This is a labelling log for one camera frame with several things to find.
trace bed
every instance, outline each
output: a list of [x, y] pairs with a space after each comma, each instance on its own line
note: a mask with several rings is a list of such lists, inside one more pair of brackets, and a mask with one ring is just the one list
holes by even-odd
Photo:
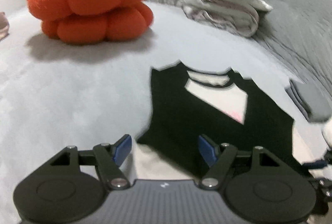
[[[19, 222], [12, 202], [16, 184], [66, 145], [85, 150], [125, 133], [140, 135], [151, 115], [150, 68], [179, 59], [195, 69], [232, 67], [252, 77], [295, 119], [299, 161], [326, 150], [323, 126], [309, 124], [284, 91], [289, 78], [311, 79], [309, 73], [296, 75], [259, 35], [240, 38], [190, 21], [174, 6], [147, 4], [155, 21], [140, 39], [76, 47], [41, 34], [24, 0], [0, 0], [11, 26], [0, 42], [0, 223]], [[130, 157], [122, 170], [131, 180], [137, 177]], [[332, 178], [331, 170], [324, 176]]]

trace pumpkin-shaped pillow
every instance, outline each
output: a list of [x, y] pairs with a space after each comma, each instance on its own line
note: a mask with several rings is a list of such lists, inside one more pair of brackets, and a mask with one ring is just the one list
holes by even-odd
[[152, 23], [142, 0], [27, 0], [42, 30], [65, 42], [90, 43], [139, 37]]

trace metal screw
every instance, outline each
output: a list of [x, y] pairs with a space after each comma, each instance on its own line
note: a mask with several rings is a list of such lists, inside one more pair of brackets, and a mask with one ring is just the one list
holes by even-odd
[[123, 178], [114, 178], [111, 181], [111, 185], [116, 187], [116, 188], [121, 188], [123, 186], [126, 186], [127, 184], [128, 184], [127, 180], [123, 179]]
[[213, 188], [218, 185], [218, 180], [215, 178], [205, 178], [202, 180], [202, 184], [208, 188]]

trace ribbed gray panel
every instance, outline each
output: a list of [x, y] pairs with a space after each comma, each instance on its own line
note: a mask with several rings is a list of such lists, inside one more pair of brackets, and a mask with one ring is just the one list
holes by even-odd
[[76, 224], [249, 224], [229, 210], [214, 191], [192, 180], [137, 180], [113, 191], [103, 206]]

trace triangular cutout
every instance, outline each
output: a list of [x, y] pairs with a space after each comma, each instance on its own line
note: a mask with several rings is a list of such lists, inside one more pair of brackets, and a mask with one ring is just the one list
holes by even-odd
[[259, 164], [260, 166], [279, 167], [279, 164], [265, 153], [259, 154]]
[[70, 164], [70, 154], [68, 152], [63, 153], [55, 161], [51, 163], [51, 166], [64, 166]]

